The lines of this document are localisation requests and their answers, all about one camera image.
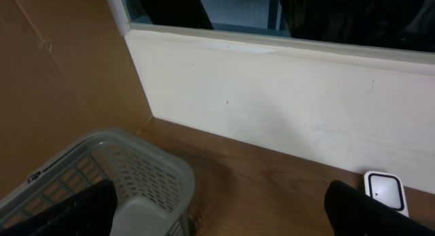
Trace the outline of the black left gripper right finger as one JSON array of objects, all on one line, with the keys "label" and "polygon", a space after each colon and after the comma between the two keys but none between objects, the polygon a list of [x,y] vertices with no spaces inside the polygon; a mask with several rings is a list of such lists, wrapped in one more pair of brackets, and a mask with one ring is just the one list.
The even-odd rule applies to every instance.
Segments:
[{"label": "black left gripper right finger", "polygon": [[330,183],[324,209],[336,236],[434,236],[434,230],[339,180]]}]

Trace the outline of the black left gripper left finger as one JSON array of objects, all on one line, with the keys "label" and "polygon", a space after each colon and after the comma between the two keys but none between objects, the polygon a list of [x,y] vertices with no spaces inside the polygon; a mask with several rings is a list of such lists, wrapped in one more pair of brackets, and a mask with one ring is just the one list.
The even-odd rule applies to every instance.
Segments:
[{"label": "black left gripper left finger", "polygon": [[109,236],[117,205],[114,182],[101,180],[1,236]]}]

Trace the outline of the white barcode scanner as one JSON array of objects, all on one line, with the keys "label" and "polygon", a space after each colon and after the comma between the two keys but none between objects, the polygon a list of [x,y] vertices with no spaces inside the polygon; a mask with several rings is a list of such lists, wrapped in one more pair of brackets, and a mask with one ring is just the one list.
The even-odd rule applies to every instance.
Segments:
[{"label": "white barcode scanner", "polygon": [[364,174],[364,192],[372,199],[409,217],[404,187],[396,175],[381,171],[367,171]]}]

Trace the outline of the grey plastic mesh basket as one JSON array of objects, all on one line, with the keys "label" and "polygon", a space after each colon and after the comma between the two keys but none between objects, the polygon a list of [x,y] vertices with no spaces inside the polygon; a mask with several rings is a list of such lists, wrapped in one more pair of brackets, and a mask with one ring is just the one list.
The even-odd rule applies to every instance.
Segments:
[{"label": "grey plastic mesh basket", "polygon": [[101,180],[114,182],[118,205],[110,235],[189,235],[195,191],[190,166],[124,131],[97,131],[72,143],[1,200],[1,231]]}]

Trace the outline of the brown cardboard panel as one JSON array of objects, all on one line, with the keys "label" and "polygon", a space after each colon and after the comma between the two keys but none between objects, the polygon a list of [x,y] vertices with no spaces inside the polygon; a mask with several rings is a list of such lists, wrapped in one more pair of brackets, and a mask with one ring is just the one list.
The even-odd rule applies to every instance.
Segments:
[{"label": "brown cardboard panel", "polygon": [[1,194],[78,137],[152,113],[107,0],[1,0]]}]

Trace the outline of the white framed window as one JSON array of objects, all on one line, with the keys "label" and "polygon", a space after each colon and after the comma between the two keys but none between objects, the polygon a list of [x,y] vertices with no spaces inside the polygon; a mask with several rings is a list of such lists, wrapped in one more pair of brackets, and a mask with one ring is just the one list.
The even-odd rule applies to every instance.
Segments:
[{"label": "white framed window", "polygon": [[434,63],[434,0],[107,0],[121,34],[152,24],[382,48]]}]

